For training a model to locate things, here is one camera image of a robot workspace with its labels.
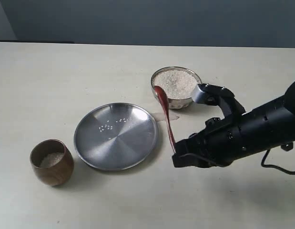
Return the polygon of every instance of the black cable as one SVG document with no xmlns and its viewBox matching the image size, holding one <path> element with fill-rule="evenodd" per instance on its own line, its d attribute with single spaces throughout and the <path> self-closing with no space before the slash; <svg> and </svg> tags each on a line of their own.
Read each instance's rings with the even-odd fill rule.
<svg viewBox="0 0 295 229">
<path fill-rule="evenodd" d="M 295 171 L 289 171 L 289 170 L 287 170 L 287 169 L 284 169 L 284 168 L 282 168 L 282 167 L 280 167 L 280 166 L 276 166 L 276 165 L 266 165 L 266 164 L 265 164 L 265 160 L 266 160 L 266 158 L 268 157 L 269 153 L 270 153 L 270 149 L 268 149 L 268 150 L 266 151 L 266 153 L 265 153 L 265 155 L 264 155 L 264 157 L 263 157 L 263 159 L 262 159 L 262 161 L 261 161 L 261 166 L 262 166 L 262 167 L 264 167 L 264 168 L 275 168 L 275 169 L 280 170 L 280 171 L 283 172 L 283 173 L 287 173 L 287 174 L 289 174 L 289 175 L 295 175 Z"/>
</svg>

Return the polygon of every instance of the table surface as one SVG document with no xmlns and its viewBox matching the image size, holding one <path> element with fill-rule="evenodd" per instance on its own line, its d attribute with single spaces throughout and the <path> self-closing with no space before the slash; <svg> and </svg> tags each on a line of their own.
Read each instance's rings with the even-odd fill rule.
<svg viewBox="0 0 295 229">
<path fill-rule="evenodd" d="M 120 172 L 77 156 L 73 134 L 90 110 L 113 102 L 161 112 L 150 77 L 165 66 L 195 71 L 232 90 L 250 111 L 295 80 L 295 49 L 0 43 L 0 228 L 295 228 L 295 176 L 261 168 L 263 153 L 226 168 L 174 168 L 165 122 L 153 153 Z M 172 121 L 176 140 L 222 116 L 193 104 Z M 75 169 L 60 187 L 34 175 L 29 155 L 56 138 Z M 295 150 L 269 162 L 295 169 Z"/>
</svg>

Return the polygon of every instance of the wooden cup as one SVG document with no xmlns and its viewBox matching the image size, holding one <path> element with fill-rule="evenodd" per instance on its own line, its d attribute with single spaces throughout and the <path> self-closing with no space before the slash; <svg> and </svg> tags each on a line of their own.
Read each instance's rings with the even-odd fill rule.
<svg viewBox="0 0 295 229">
<path fill-rule="evenodd" d="M 41 168 L 42 160 L 50 153 L 63 153 L 62 159 L 48 168 Z M 65 144 L 50 139 L 35 146 L 30 155 L 30 162 L 37 178 L 46 185 L 55 186 L 65 183 L 72 175 L 74 161 Z"/>
</svg>

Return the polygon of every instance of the bowl of rice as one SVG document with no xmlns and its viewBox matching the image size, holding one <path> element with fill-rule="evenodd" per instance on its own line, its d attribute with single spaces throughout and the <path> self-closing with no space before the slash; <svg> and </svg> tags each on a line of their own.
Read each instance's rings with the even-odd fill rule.
<svg viewBox="0 0 295 229">
<path fill-rule="evenodd" d="M 154 86 L 162 87 L 168 97 L 170 109 L 187 107 L 193 101 L 191 93 L 198 83 L 202 83 L 200 77 L 183 67 L 161 68 L 151 78 L 153 95 L 158 100 Z"/>
</svg>

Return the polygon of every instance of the plate rim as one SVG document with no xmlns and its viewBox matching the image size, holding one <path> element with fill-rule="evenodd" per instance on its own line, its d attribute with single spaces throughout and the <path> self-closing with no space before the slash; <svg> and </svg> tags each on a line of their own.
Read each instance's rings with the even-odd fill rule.
<svg viewBox="0 0 295 229">
<path fill-rule="evenodd" d="M 137 161 L 136 163 L 130 165 L 130 166 L 127 166 L 127 167 L 123 167 L 123 168 L 119 168 L 119 169 L 105 169 L 105 168 L 100 168 L 100 167 L 97 167 L 93 164 L 91 164 L 90 162 L 88 162 L 87 160 L 85 160 L 82 155 L 80 154 L 77 146 L 76 146 L 76 134 L 78 132 L 78 128 L 79 126 L 81 125 L 81 123 L 84 121 L 84 119 L 86 117 L 88 117 L 91 113 L 93 113 L 94 111 L 96 110 L 99 110 L 103 107 L 106 107 L 106 106 L 110 106 L 110 105 L 118 105 L 118 104 L 123 104 L 123 105 L 130 105 L 130 106 L 134 106 L 136 108 L 139 108 L 140 110 L 144 111 L 152 120 L 152 123 L 153 125 L 155 126 L 155 141 L 153 142 L 152 144 L 152 147 L 151 147 L 151 150 L 149 151 L 149 153 L 147 153 L 141 160 Z M 155 120 L 155 118 L 151 115 L 151 113 L 149 113 L 147 110 L 145 110 L 144 108 L 138 106 L 138 105 L 135 105 L 135 104 L 131 104 L 131 103 L 110 103 L 110 104 L 105 104 L 105 105 L 102 105 L 102 106 L 99 106 L 97 108 L 94 108 L 93 110 L 91 110 L 90 112 L 88 112 L 81 120 L 80 122 L 77 124 L 76 126 L 76 129 L 74 131 L 74 136 L 73 136 L 73 144 L 74 144 L 74 148 L 75 148 L 75 151 L 77 153 L 77 155 L 80 157 L 80 159 L 85 162 L 86 164 L 88 164 L 89 166 L 93 167 L 93 168 L 96 168 L 96 169 L 99 169 L 99 170 L 102 170 L 102 171 L 110 171 L 110 172 L 114 172 L 114 171 L 121 171 L 121 170 L 125 170 L 125 169 L 128 169 L 128 168 L 131 168 L 131 167 L 134 167 L 136 165 L 138 165 L 139 163 L 141 163 L 142 161 L 144 161 L 151 153 L 152 151 L 155 149 L 156 145 L 157 145 L 157 142 L 158 142 L 158 134 L 159 134 L 159 129 L 158 129 L 158 125 L 157 125 L 157 122 Z"/>
</svg>

